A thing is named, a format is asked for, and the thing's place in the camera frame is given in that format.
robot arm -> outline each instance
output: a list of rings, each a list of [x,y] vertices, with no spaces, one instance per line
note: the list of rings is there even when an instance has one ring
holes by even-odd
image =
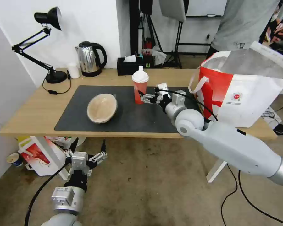
[[[51,217],[42,226],[81,226],[77,216],[83,209],[84,193],[87,191],[87,177],[91,175],[92,169],[97,167],[107,158],[105,139],[101,151],[96,155],[88,155],[86,152],[74,151],[78,139],[70,146],[70,153],[74,152],[66,162],[71,163],[69,170],[70,179],[63,187],[56,187],[51,196],[54,202],[54,210],[58,213]]]
[[[273,152],[263,141],[222,122],[205,120],[200,112],[184,106],[185,95],[166,93],[166,84],[158,85],[154,95],[140,96],[145,103],[157,103],[168,115],[177,131],[184,137],[191,137],[216,157],[228,162],[239,170],[269,178],[283,185],[283,157]]]

gray shirt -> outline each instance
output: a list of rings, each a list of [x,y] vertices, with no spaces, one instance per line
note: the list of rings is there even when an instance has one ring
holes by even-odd
[[[258,41],[280,0],[228,0],[212,47],[247,49]]]

black desk mat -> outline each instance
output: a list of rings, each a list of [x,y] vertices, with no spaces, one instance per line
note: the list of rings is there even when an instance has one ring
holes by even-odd
[[[169,87],[169,90],[183,90],[191,95],[187,87]],[[95,124],[87,116],[90,100],[102,93],[116,95],[117,111],[106,123]],[[147,93],[154,93],[154,87],[147,87]],[[187,108],[199,111],[198,105],[186,98]],[[101,132],[153,132],[176,133],[171,120],[156,104],[134,102],[133,86],[79,86],[56,124],[56,131],[101,131]]]

white cup lid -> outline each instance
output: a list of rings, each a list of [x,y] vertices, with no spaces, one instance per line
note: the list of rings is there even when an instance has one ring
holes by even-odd
[[[147,82],[149,80],[149,76],[146,72],[143,71],[143,66],[138,66],[138,71],[136,71],[133,75],[132,75],[132,80],[133,82],[136,83],[144,83]]]

red cup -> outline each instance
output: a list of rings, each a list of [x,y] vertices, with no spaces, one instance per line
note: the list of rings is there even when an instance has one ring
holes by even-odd
[[[137,83],[134,82],[134,98],[135,98],[135,103],[137,104],[143,104],[141,97],[139,96],[138,91],[141,91],[142,93],[146,93],[147,89],[147,82],[144,83]]]
[[[132,80],[134,82],[134,98],[135,103],[142,104],[141,97],[139,96],[138,91],[146,94],[147,89],[147,81],[149,80],[149,76],[146,72],[143,71],[142,65],[138,66],[138,71],[136,71],[132,75]]]

